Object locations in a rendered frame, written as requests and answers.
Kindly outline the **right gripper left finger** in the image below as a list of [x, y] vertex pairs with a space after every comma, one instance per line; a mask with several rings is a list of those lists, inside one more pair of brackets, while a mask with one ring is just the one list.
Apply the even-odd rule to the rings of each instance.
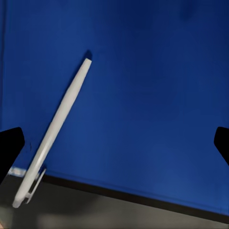
[[0, 184], [25, 145], [21, 127], [0, 132]]

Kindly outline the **swivel chair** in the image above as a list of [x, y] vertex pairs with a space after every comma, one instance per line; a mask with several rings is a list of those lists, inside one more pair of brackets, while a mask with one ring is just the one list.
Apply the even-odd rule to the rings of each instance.
[[26, 197], [15, 208], [22, 180], [7, 174], [0, 184], [3, 229], [229, 229], [229, 224], [44, 182], [29, 204]]

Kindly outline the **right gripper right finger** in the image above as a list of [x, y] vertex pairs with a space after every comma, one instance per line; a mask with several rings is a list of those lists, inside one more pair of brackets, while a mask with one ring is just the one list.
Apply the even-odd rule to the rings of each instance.
[[229, 129], [218, 127], [214, 144], [229, 165]]

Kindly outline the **pen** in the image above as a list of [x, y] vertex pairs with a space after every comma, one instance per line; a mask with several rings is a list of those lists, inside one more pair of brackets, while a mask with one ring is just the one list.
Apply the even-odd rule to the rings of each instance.
[[21, 203], [25, 200], [25, 198], [29, 198], [27, 201], [27, 204], [29, 204], [30, 200], [32, 199], [34, 192], [36, 188], [38, 187], [42, 176], [44, 172], [46, 171], [46, 168], [43, 170], [34, 190], [30, 192], [30, 188], [37, 177], [38, 172], [40, 171], [40, 168], [43, 164], [44, 159], [46, 158], [49, 149], [51, 148], [56, 136], [58, 135], [61, 126], [63, 125], [64, 121], [66, 120], [66, 117], [73, 106], [78, 93], [82, 87], [83, 81], [85, 79], [85, 76], [87, 74], [87, 71], [90, 67], [91, 60], [86, 58], [79, 69], [78, 73], [74, 77], [72, 83], [68, 87], [63, 100], [60, 104], [60, 107], [53, 118], [37, 152], [32, 160], [29, 169], [27, 173], [25, 174], [21, 186], [15, 196], [13, 207], [19, 208], [21, 206]]

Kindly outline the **folder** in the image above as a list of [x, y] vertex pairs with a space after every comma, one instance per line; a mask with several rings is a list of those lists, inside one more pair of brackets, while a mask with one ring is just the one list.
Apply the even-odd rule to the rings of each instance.
[[229, 224], [229, 0], [0, 0], [0, 132], [24, 178], [81, 68], [35, 178]]

